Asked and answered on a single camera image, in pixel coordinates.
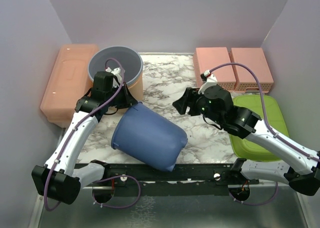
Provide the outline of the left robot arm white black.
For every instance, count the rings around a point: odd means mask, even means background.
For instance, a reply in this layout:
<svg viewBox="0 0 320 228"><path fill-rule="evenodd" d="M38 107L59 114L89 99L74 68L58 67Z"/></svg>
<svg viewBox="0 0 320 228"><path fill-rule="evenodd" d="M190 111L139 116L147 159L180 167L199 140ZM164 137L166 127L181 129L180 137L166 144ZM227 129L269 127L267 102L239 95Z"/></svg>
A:
<svg viewBox="0 0 320 228"><path fill-rule="evenodd" d="M95 74L93 87L77 101L71 124L55 152L43 166L35 166L31 172L36 190L45 202L51 198L70 205L81 188L93 182L103 186L110 181L111 174L103 162L94 161L75 169L77 158L110 107L119 110L135 104L137 101L130 94L120 68Z"/></svg>

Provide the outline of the pink perforated basket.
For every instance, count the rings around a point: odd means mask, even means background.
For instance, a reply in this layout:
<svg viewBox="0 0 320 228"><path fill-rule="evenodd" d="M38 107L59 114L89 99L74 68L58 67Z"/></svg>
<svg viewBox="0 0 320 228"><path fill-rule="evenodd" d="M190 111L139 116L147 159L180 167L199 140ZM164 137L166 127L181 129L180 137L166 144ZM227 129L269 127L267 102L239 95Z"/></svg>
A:
<svg viewBox="0 0 320 228"><path fill-rule="evenodd" d="M203 84L202 73L231 61L226 47L197 47L192 59L197 87L201 87ZM234 90L236 78L231 65L215 70L213 74L218 85L228 91Z"/></svg>
<svg viewBox="0 0 320 228"><path fill-rule="evenodd" d="M263 93L269 93L274 80L262 48L232 48L229 52L231 62L248 67L258 78ZM236 77L235 92L258 91L256 80L245 68L233 65Z"/></svg>

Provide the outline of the green plastic tray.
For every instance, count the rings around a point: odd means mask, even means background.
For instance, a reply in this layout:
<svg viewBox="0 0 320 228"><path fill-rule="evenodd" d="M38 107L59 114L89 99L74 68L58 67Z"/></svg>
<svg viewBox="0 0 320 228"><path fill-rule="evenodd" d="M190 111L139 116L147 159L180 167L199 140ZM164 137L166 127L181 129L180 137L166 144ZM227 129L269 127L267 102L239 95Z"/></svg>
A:
<svg viewBox="0 0 320 228"><path fill-rule="evenodd" d="M235 106L248 108L263 117L260 99L261 97L259 95L241 95L235 97L233 103ZM285 120L277 101L274 98L265 95L264 104L269 124L274 129L289 136ZM233 135L230 135L229 138L233 151L238 158L246 158L258 162L274 162L280 160L276 155L253 142Z"/></svg>

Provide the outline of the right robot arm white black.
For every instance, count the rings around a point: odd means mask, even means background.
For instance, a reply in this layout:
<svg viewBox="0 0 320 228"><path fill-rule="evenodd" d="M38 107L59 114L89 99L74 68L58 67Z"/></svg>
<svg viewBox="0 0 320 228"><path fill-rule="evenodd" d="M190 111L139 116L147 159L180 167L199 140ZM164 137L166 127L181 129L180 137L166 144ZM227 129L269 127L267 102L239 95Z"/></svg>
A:
<svg viewBox="0 0 320 228"><path fill-rule="evenodd" d="M255 162L237 159L230 170L230 179L240 184L244 180L262 179L288 184L303 195L313 196L320 188L320 154L272 127L259 114L235 106L231 94L219 85L204 91L186 88L182 97L173 102L181 115L202 115L230 135L253 142L276 155L278 162Z"/></svg>

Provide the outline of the orange plastic bucket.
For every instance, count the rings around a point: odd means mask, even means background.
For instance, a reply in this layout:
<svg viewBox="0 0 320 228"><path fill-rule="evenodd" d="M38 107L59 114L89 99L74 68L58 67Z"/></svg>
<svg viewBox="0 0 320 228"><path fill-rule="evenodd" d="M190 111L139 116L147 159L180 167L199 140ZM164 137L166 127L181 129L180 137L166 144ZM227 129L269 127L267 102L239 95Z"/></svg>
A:
<svg viewBox="0 0 320 228"><path fill-rule="evenodd" d="M127 84L129 92L137 101L142 101L144 97L142 72L143 67L140 67L139 69L126 69L124 73L124 81Z"/></svg>

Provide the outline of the light blue plastic bucket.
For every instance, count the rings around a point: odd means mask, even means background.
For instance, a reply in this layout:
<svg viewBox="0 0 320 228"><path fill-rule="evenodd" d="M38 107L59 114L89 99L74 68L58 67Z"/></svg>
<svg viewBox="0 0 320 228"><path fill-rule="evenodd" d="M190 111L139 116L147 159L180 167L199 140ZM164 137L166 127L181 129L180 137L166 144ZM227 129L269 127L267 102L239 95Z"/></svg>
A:
<svg viewBox="0 0 320 228"><path fill-rule="evenodd" d="M142 75L143 60L136 51L125 46L112 46L100 50L90 60L87 70L91 81L94 80L97 72L105 71L106 67L111 70L119 67L114 60L106 62L109 58L113 58L121 64L124 69L124 81L127 85L135 83L139 76Z"/></svg>

